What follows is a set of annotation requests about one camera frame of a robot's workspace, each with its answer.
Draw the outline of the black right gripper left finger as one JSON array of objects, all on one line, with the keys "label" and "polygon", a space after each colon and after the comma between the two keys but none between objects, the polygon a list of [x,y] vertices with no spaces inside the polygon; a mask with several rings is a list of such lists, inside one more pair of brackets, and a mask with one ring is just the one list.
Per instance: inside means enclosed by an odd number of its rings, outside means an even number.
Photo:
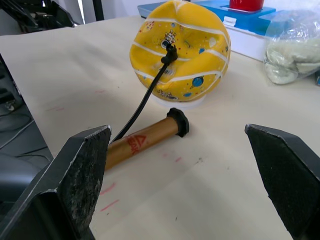
[{"label": "black right gripper left finger", "polygon": [[0,162],[3,240],[92,240],[90,223],[102,188],[108,125],[71,136],[43,169]]}]

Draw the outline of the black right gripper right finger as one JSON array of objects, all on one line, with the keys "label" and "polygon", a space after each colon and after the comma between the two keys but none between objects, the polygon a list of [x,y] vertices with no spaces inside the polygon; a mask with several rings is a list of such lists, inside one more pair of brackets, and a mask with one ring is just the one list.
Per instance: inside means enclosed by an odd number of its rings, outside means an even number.
[{"label": "black right gripper right finger", "polygon": [[268,197],[294,240],[320,238],[320,158],[298,136],[247,124]]}]

